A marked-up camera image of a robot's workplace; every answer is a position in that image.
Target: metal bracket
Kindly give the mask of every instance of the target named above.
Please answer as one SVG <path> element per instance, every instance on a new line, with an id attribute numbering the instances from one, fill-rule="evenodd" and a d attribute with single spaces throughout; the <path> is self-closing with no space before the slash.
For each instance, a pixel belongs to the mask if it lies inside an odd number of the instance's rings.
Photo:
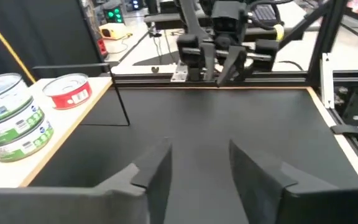
<path id="1" fill-rule="evenodd" d="M 186 82 L 188 75 L 187 65 L 182 63 L 180 60 L 177 65 L 177 69 L 171 77 L 171 82 Z"/>
<path id="2" fill-rule="evenodd" d="M 335 109 L 333 67 L 331 53 L 323 53 L 320 60 L 321 99 L 327 109 Z"/>

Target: yellow device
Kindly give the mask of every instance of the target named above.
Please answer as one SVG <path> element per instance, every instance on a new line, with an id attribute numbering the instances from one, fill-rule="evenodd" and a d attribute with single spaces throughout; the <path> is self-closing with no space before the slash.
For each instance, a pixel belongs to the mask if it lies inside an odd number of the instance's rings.
<path id="1" fill-rule="evenodd" d="M 119 40 L 128 35 L 127 27 L 122 23 L 107 23 L 99 26 L 104 39 Z"/>

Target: stacked cans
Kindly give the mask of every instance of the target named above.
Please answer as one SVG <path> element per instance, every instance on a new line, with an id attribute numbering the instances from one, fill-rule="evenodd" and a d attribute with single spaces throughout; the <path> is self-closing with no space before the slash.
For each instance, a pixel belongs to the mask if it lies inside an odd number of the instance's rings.
<path id="1" fill-rule="evenodd" d="M 23 159 L 48 143 L 53 129 L 19 74 L 0 75 L 0 161 Z"/>

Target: wooden table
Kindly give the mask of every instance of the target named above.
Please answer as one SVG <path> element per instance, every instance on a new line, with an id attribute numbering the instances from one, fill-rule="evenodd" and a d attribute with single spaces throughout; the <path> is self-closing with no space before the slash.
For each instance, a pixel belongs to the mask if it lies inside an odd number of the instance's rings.
<path id="1" fill-rule="evenodd" d="M 0 188 L 25 187 L 31 183 L 112 84 L 111 77 L 89 78 L 93 93 L 87 102 L 69 110 L 55 110 L 42 92 L 42 88 L 52 80 L 41 79 L 29 89 L 50 121 L 54 134 L 48 144 L 34 155 L 16 162 L 0 162 Z"/>

